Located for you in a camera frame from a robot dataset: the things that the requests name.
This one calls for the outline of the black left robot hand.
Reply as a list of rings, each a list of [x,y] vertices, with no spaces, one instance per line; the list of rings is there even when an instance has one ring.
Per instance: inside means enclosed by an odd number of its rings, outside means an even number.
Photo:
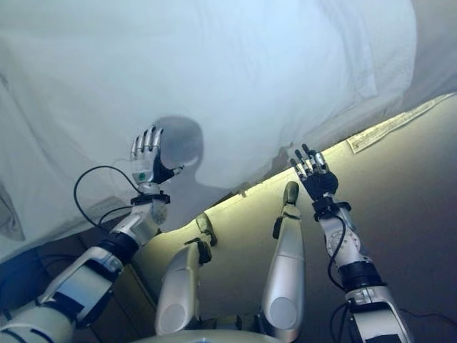
[[[168,168],[161,160],[164,129],[151,125],[132,142],[130,162],[132,177],[139,185],[162,184],[180,174],[184,166]]]

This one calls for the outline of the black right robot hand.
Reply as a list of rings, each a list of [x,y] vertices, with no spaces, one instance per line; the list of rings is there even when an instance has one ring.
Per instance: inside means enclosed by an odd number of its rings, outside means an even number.
[[[295,156],[295,159],[290,159],[291,166],[314,202],[323,198],[325,194],[336,193],[338,179],[330,171],[321,152],[302,144],[301,150],[295,150]]]

